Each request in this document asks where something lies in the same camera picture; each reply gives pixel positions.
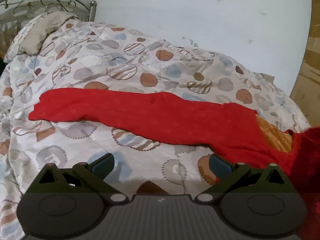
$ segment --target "bed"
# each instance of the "bed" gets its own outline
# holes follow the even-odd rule
[[[309,127],[299,107],[267,74],[251,72],[219,52],[183,48],[127,26],[95,22],[95,1],[89,6],[80,0],[0,0],[1,6],[6,11],[0,15],[0,49],[7,63],[0,78],[3,240],[23,237],[16,207],[48,162],[70,168],[112,153],[116,165],[105,181],[129,196],[161,190],[196,195],[216,182],[207,147],[166,145],[98,122],[28,120],[47,90],[167,91],[186,100],[244,105],[281,131]],[[52,11],[75,16],[47,36],[38,54],[19,52],[32,28]]]

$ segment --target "beige pillowcase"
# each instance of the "beige pillowcase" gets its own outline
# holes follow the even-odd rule
[[[52,12],[39,20],[20,43],[19,53],[38,54],[48,34],[56,31],[66,20],[77,16],[69,12]]]

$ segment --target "metal headboard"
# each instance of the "metal headboard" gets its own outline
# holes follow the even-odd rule
[[[79,20],[92,22],[97,2],[86,5],[80,0],[0,0],[0,53],[6,53],[13,38],[32,18],[52,11],[76,14]]]

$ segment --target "bed post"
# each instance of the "bed post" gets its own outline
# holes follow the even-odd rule
[[[96,9],[97,9],[97,2],[95,0],[92,0],[90,2],[90,16],[89,16],[89,22],[94,22],[94,18],[96,16]]]

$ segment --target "red garment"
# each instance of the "red garment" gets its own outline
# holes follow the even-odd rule
[[[255,110],[236,103],[188,101],[168,92],[61,88],[42,94],[29,119],[101,122],[162,143],[208,144],[230,162],[245,162],[253,168],[277,163],[299,192],[314,193],[307,205],[313,205],[319,223],[315,205],[320,201],[320,128],[288,131],[293,137],[292,152],[285,153],[265,140],[255,115]]]

